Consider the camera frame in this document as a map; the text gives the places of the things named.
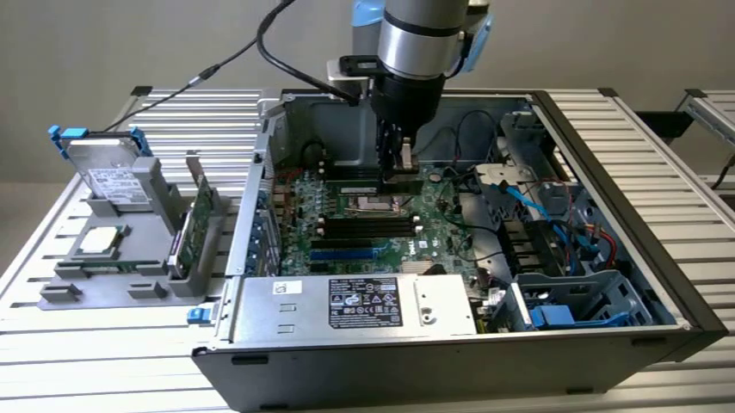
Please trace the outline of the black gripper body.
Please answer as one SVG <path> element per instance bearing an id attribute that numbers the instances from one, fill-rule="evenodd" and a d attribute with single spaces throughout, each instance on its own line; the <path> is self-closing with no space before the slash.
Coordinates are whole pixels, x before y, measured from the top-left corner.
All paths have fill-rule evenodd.
<path id="1" fill-rule="evenodd" d="M 371 108 L 376 118 L 400 129 L 419 129 L 435 117 L 446 76 L 428 80 L 392 73 L 374 78 Z"/>

